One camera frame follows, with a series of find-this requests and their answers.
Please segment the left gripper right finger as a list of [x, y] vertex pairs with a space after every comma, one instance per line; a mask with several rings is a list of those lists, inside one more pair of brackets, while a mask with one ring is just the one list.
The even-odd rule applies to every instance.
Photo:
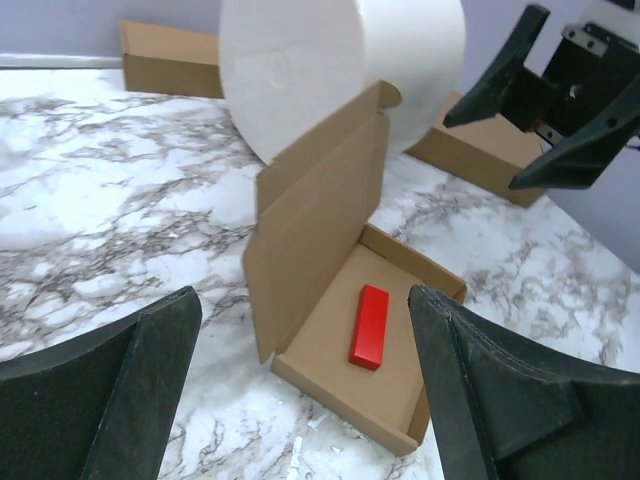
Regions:
[[445, 478], [638, 478], [638, 374], [545, 347], [432, 286], [413, 286], [408, 306]]

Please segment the red block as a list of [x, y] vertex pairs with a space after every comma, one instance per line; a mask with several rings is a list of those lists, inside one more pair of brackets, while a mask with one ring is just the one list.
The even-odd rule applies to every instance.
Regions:
[[376, 371], [383, 361], [389, 293], [370, 284], [361, 290], [349, 351], [349, 362]]

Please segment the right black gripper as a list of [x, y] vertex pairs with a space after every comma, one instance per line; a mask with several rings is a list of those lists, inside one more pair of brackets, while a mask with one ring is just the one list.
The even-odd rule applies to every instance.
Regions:
[[494, 60], [443, 120], [457, 127], [495, 117], [504, 107], [504, 117], [522, 131], [567, 137], [515, 175], [511, 190], [587, 189], [639, 131], [639, 3], [592, 2], [564, 26], [537, 75], [524, 61], [548, 16], [545, 7], [528, 4]]

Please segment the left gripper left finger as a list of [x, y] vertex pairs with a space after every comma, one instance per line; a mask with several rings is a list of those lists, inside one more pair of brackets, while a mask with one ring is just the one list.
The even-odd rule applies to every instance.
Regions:
[[2, 478], [157, 478], [201, 321], [187, 286], [2, 362]]

